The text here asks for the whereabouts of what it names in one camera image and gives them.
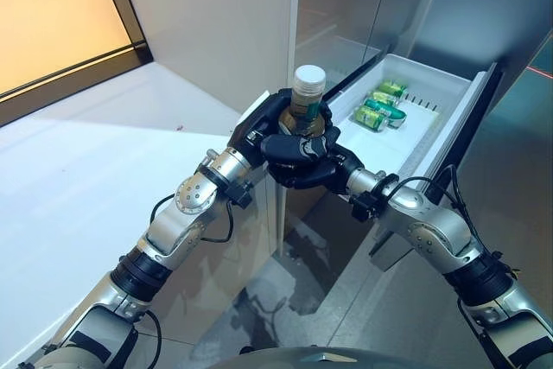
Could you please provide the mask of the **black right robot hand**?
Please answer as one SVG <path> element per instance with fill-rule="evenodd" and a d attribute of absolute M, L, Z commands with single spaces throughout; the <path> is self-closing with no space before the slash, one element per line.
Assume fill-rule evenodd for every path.
<path fill-rule="evenodd" d="M 275 163 L 268 165 L 273 179 L 285 188 L 308 189 L 323 186 L 334 194 L 346 194 L 349 177 L 365 165 L 349 149 L 336 144 L 317 162 L 303 167 L 284 167 Z"/>

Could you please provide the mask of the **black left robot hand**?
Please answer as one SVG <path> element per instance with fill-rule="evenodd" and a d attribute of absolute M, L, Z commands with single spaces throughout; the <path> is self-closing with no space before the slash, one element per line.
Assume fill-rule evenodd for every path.
<path fill-rule="evenodd" d="M 303 137 L 287 135 L 280 130 L 278 119 L 290 105 L 291 94 L 289 88 L 273 94 L 264 92 L 235 126 L 227 145 L 253 168 L 264 162 L 291 167 L 310 165 L 325 157 L 335 146 L 340 130 L 333 125 L 332 112 L 325 102 L 320 107 L 322 135 Z"/>

